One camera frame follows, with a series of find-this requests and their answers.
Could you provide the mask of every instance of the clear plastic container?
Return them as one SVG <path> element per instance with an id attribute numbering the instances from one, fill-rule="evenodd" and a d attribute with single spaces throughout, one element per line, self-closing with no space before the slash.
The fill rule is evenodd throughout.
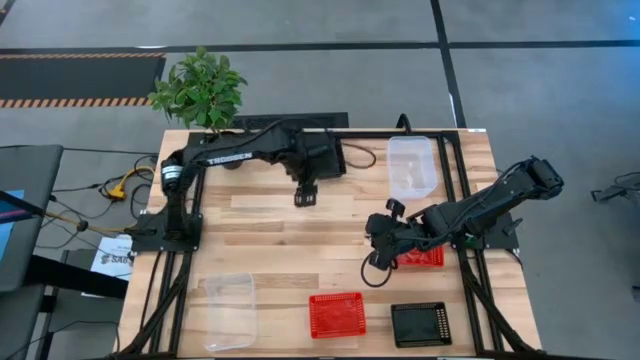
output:
<path id="1" fill-rule="evenodd" d="M 424 136 L 389 139 L 387 164 L 392 198 L 423 199 L 438 185 L 431 141 Z"/>
<path id="2" fill-rule="evenodd" d="M 205 280 L 209 336 L 205 348 L 216 352 L 251 346 L 258 334 L 255 285 L 251 274 L 225 274 Z"/>

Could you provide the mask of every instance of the wooden tabletop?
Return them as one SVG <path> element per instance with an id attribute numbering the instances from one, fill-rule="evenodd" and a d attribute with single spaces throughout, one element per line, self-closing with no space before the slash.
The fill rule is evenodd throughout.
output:
<path id="1" fill-rule="evenodd" d="M 185 146 L 188 131 L 165 132 L 160 159 Z M 496 179 L 495 164 L 486 132 L 460 130 L 460 139 L 471 191 Z M 205 279 L 213 275 L 251 273 L 255 280 L 258 337 L 247 348 L 215 353 L 220 356 L 416 356 L 470 355 L 474 353 L 462 279 L 455 253 L 445 248 L 443 268 L 401 267 L 382 288 L 367 287 L 360 279 L 360 265 L 371 251 L 364 239 L 367 217 L 386 213 L 389 195 L 387 140 L 344 140 L 365 146 L 378 157 L 367 170 L 348 168 L 340 179 L 318 182 L 317 205 L 293 205 L 295 183 L 282 166 L 261 161 L 245 162 L 237 170 L 222 167 L 207 170 L 201 212 L 204 229 L 200 249 L 194 254 L 185 316 L 180 339 L 180 357 L 212 356 L 205 349 L 208 328 L 208 300 Z M 437 146 L 433 152 L 438 186 L 426 198 L 405 202 L 407 214 L 446 201 Z M 448 148 L 457 198 L 460 184 L 455 172 L 453 150 Z M 366 164 L 368 155 L 344 148 L 351 162 Z M 164 196 L 154 178 L 149 211 L 157 212 Z M 127 297 L 120 320 L 120 337 L 127 344 L 138 332 L 145 294 L 156 255 L 139 255 L 134 262 Z M 530 345 L 540 342 L 522 270 L 502 250 L 486 251 L 487 267 L 495 302 L 516 331 Z M 158 266 L 147 316 L 158 297 L 164 255 Z M 181 263 L 176 261 L 176 269 Z M 370 269 L 371 282 L 384 277 Z M 339 292 L 361 292 L 365 304 L 367 334 L 364 336 L 313 340 L 309 329 L 309 296 Z M 398 349 L 393 340 L 390 304 L 443 301 L 453 344 L 440 347 Z M 485 346 L 491 347 L 486 315 L 480 303 Z M 167 349 L 173 311 L 163 327 L 160 349 Z"/>

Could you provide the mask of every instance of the concrete floor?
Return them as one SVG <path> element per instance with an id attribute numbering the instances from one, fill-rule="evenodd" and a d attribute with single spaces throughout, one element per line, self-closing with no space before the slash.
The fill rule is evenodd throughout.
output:
<path id="1" fill-rule="evenodd" d="M 633 0 L 440 2 L 449 41 L 640 39 L 640 5 Z M 16 0 L 0 26 L 0 48 L 436 39 L 426 0 Z M 244 114 L 348 111 L 352 127 L 379 127 L 406 112 L 415 127 L 454 126 L 438 50 L 229 56 L 251 85 Z M 179 57 L 170 54 L 167 65 Z M 640 282 L 637 209 L 622 199 L 596 205 L 589 191 L 639 170 L 640 49 L 452 50 L 452 57 L 467 125 L 488 129 L 498 167 L 536 154 L 567 183 L 560 198 L 514 212 L 524 218 L 518 235 L 543 347 L 637 359 L 640 304 L 630 293 Z M 148 108 L 3 109 L 0 145 L 152 152 L 171 126 L 178 125 Z M 136 158 L 65 152 L 56 187 L 98 182 Z M 88 172 L 89 165 L 97 170 Z M 60 198 L 88 213 L 106 205 L 94 192 Z M 130 220 L 123 208 L 100 223 Z M 51 228 L 41 243 L 65 239 Z M 64 332 L 51 359 L 102 356 L 112 344 L 110 327 Z"/>

